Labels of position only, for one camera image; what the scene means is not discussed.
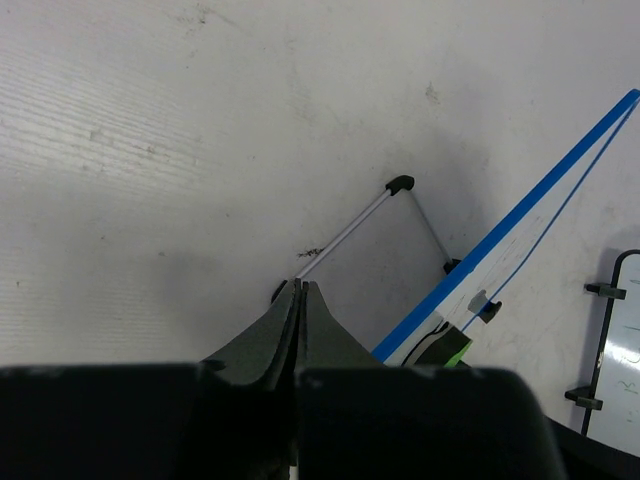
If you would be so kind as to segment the green whiteboard eraser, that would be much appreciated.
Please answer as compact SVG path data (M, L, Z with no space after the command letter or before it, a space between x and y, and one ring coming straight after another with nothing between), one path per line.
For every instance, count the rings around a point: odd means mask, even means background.
M402 366L455 367L471 344L472 340L457 327L443 322L410 351Z

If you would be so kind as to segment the blue framed whiteboard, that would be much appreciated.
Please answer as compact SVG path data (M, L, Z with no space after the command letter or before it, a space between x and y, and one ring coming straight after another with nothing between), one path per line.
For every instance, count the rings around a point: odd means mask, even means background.
M387 365L412 365L434 340L455 344L446 365L455 365L470 341L465 330L490 322L502 304L497 297L521 270L639 106L630 90L462 259L447 257L445 277L373 349Z

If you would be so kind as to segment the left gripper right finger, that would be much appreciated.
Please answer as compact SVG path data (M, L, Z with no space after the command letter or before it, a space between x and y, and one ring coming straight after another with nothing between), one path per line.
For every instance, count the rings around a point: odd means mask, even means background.
M383 364L333 317L318 284L302 282L295 370L382 366Z

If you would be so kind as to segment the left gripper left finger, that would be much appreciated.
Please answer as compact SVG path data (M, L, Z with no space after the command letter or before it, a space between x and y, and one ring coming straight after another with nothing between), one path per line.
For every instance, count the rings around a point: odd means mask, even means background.
M273 391L293 346L301 293L300 280L285 282L260 318L203 359L199 367L202 388Z

